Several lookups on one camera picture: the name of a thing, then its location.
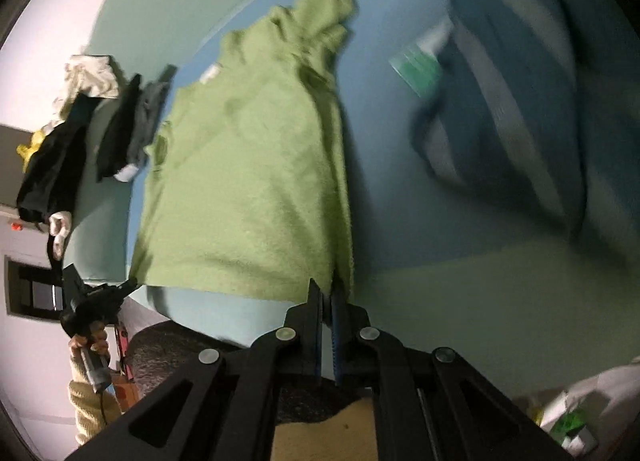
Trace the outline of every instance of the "metal screw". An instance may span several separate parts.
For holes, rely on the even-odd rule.
[[[198,360],[203,364],[215,364],[220,358],[220,353],[216,349],[203,349],[198,355]]]
[[[276,338],[278,340],[282,340],[283,342],[293,340],[295,337],[296,337],[296,330],[291,329],[290,327],[281,327],[276,331]]]
[[[360,330],[360,338],[363,340],[375,340],[380,336],[380,331],[374,327],[363,327]]]
[[[449,347],[439,347],[435,350],[435,357],[438,362],[443,364],[450,364],[456,359],[456,352]]]

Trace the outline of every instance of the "black object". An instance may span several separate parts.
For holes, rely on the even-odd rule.
[[[329,300],[311,281],[284,328],[249,349],[205,349],[67,460],[268,460],[281,388],[319,383],[323,321],[337,383],[371,389],[380,461],[572,459],[455,351],[405,348],[339,282]]]
[[[31,156],[16,200],[23,221],[49,224],[51,214],[74,211],[86,160],[86,128],[100,100],[78,95],[70,120],[56,126]]]
[[[73,264],[63,270],[63,281],[63,295],[68,304],[60,314],[60,324],[70,337],[80,335],[87,338],[87,345],[80,349],[80,356],[94,393],[101,393],[111,385],[111,372],[107,359],[90,349],[90,326],[95,321],[116,324],[122,301],[139,286],[135,279],[129,279],[120,286],[101,284],[91,287],[82,282]]]
[[[110,178],[127,165],[127,149],[134,126],[134,114],[140,96],[140,80],[137,74],[120,95],[120,105],[104,131],[100,149],[95,159],[96,180]]]

